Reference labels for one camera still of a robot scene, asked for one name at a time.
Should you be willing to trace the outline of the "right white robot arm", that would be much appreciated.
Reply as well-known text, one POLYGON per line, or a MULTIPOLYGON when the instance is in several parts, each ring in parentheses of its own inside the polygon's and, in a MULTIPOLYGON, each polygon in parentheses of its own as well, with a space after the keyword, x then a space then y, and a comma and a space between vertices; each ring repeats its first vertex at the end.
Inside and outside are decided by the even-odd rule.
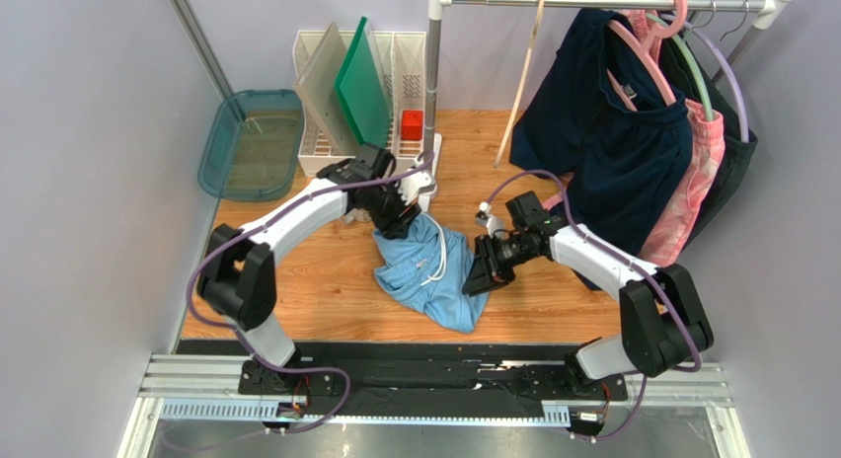
POLYGON ((564 358, 562 381, 582 396, 623 373, 653 378, 670 370, 693 372, 715 337, 690 272, 659 267, 619 251, 584 224, 553 215, 530 191, 505 205, 511 228, 480 204, 474 260, 462 291, 469 296, 510 285, 515 268, 545 258, 570 268, 619 305, 619 334, 580 345, 564 358))

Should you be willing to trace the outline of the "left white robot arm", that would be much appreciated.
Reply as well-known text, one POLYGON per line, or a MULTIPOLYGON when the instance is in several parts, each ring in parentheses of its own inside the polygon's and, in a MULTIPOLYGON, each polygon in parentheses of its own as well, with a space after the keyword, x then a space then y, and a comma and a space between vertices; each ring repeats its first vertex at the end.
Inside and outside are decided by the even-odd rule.
POLYGON ((434 158, 425 151, 399 173, 391 152, 365 144, 356 156, 321 169, 304 190, 269 214, 239 228, 218 225, 188 282, 190 312, 206 325, 232 331, 255 362, 284 382, 339 374, 335 367, 301 365, 299 348, 274 314, 277 268, 299 244, 354 210, 367 212, 382 236, 406 238, 421 214, 420 192, 433 183, 434 158), (219 320, 198 314, 196 297, 219 320))

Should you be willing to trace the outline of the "light blue shorts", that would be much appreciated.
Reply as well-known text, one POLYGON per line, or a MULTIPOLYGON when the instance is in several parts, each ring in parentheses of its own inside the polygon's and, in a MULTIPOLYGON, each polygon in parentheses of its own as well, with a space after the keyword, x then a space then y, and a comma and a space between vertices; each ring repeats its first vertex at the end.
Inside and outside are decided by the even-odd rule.
POLYGON ((406 238, 387 239, 376 230, 373 240, 384 262, 374 278, 391 298, 444 329, 475 331, 490 295, 462 292, 474 258, 464 234, 423 213, 406 238))

